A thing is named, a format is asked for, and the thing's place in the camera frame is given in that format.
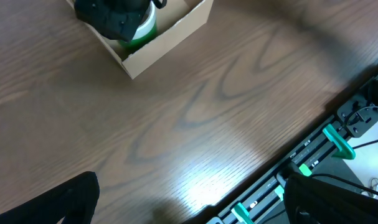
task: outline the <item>wood grain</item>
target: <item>wood grain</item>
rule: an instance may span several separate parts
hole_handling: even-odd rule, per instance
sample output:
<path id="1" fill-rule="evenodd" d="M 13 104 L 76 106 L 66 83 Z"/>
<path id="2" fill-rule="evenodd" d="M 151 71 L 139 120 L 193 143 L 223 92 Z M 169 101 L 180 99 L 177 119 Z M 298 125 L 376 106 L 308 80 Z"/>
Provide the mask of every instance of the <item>wood grain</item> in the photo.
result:
<path id="1" fill-rule="evenodd" d="M 0 213 L 94 170 L 93 223 L 182 222 L 376 62 L 378 0 L 218 0 L 134 81 L 64 0 L 0 0 Z"/>

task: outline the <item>green tape roll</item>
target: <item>green tape roll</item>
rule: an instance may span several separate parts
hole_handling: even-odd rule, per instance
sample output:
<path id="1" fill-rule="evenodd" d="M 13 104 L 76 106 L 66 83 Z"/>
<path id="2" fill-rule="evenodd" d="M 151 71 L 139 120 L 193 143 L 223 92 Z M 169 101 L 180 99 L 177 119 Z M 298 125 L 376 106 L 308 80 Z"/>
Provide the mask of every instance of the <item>green tape roll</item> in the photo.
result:
<path id="1" fill-rule="evenodd" d="M 119 41 L 129 53 L 133 53 L 157 37 L 156 6 L 151 1 L 146 12 L 147 19 L 138 27 L 130 43 Z"/>

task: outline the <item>teal clamp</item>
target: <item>teal clamp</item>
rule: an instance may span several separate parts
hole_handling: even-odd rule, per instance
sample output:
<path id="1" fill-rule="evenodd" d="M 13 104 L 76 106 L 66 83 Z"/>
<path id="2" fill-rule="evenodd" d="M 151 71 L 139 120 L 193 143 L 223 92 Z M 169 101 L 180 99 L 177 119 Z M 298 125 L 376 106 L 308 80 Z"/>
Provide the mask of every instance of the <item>teal clamp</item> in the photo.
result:
<path id="1" fill-rule="evenodd" d="M 253 221 L 250 218 L 250 213 L 242 203 L 239 202 L 234 205 L 231 211 L 240 223 L 253 224 Z"/>
<path id="2" fill-rule="evenodd" d="M 353 150 L 348 142 L 346 142 L 345 139 L 338 134 L 333 125 L 327 125 L 327 127 L 323 129 L 323 133 L 338 148 L 338 151 L 333 154 L 333 157 L 350 160 L 355 159 L 355 150 Z"/>

